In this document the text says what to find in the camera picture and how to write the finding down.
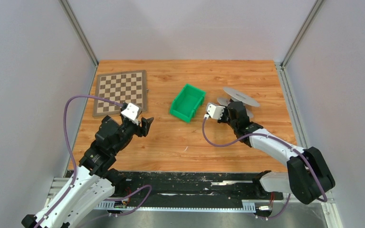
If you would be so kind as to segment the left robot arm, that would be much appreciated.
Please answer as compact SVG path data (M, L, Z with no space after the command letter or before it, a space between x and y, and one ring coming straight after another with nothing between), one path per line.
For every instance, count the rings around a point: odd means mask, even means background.
M154 118L142 118L138 123L126 117L121 120L122 123L118 124L106 116L101 121L95 140L71 178L45 208L24 217L23 227L75 228L104 199L124 195L125 177L112 168L115 157L134 135L146 137Z

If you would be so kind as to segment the grey cable spool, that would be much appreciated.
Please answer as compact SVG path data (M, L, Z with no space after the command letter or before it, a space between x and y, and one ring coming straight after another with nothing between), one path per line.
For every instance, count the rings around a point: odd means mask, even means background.
M230 96L230 98L228 99L228 98L218 97L217 102L220 105L227 106L231 102L241 101L247 106L251 106L251 107L260 106L259 102L257 102L254 98L252 98L234 88L224 87L223 90L225 93L227 93Z

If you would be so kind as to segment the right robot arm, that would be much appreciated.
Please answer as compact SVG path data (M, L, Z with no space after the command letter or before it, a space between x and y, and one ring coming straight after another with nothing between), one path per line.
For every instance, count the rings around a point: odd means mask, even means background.
M252 185L256 197L262 199L271 192L281 192L293 194L304 204L327 201L326 193L335 187L336 182L318 148L303 148L274 136L250 120L242 102L207 109L211 118L233 130L237 142L265 152L287 168L286 173L260 173Z

